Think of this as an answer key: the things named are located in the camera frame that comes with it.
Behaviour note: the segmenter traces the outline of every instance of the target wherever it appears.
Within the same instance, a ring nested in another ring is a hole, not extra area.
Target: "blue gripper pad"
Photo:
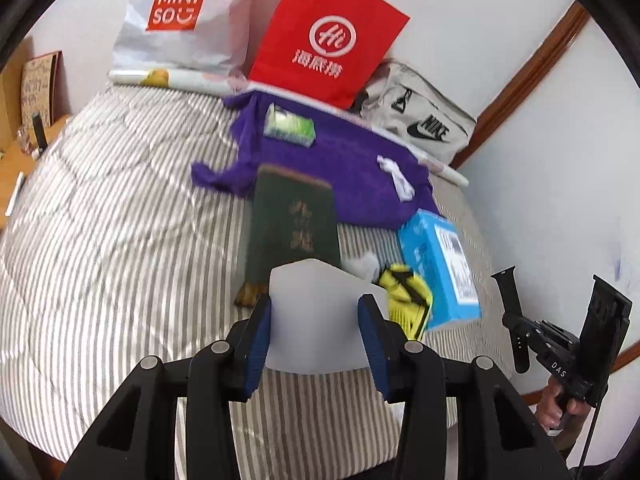
[[[264,314],[258,329],[255,332],[254,340],[246,359],[246,379],[244,380],[244,394],[251,397],[260,384],[260,377],[267,359],[269,342],[271,340],[271,300],[267,300],[264,306]]]
[[[391,388],[388,363],[386,362],[385,352],[382,348],[382,341],[380,341],[378,337],[376,325],[371,318],[367,300],[364,296],[358,300],[358,325],[360,327],[360,335],[362,336],[364,349],[367,353],[369,367],[373,375],[373,381],[376,383],[376,389],[382,394],[385,400],[388,400]]]

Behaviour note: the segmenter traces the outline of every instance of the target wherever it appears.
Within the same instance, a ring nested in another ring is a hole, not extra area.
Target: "quilted mattress cover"
[[[192,185],[190,163],[237,155],[236,113],[207,95],[107,86],[69,121],[27,180],[0,238],[0,416],[66,461],[144,356],[189,357],[248,312],[233,306],[244,200]],[[490,258],[462,193],[432,176],[458,227],[481,320],[430,331],[441,355],[513,362]],[[343,257],[401,261],[394,232],[338,226]],[[456,420],[448,405],[449,424]],[[399,423],[368,369],[297,376],[265,369],[231,406],[244,479],[337,479],[391,459]],[[186,478],[186,402],[175,463]]]

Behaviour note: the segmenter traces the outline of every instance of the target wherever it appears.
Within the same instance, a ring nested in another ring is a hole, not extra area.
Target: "person's arm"
[[[548,385],[542,390],[542,399],[536,407],[536,419],[545,431],[557,428],[562,417],[562,410],[556,398],[562,393],[562,384],[555,377],[549,377]],[[560,454],[566,459],[574,448],[575,441],[582,431],[584,422],[591,411],[591,407],[586,402],[578,402],[571,399],[566,410],[574,415],[566,427],[558,436],[553,437],[554,445]]]

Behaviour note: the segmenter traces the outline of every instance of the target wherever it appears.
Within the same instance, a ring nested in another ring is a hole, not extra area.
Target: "hi logo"
[[[322,56],[344,56],[356,44],[356,29],[346,18],[325,16],[312,25],[309,42],[313,50]]]

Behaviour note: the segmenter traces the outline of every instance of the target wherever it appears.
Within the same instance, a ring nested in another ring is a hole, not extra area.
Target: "nike swoosh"
[[[409,124],[409,126],[407,126],[407,128],[406,128],[406,132],[410,136],[415,137],[416,139],[435,140],[436,142],[444,142],[445,144],[449,144],[448,140],[436,139],[435,137],[431,137],[431,136],[428,136],[428,135],[425,135],[424,133],[422,133],[418,129],[418,123]]]

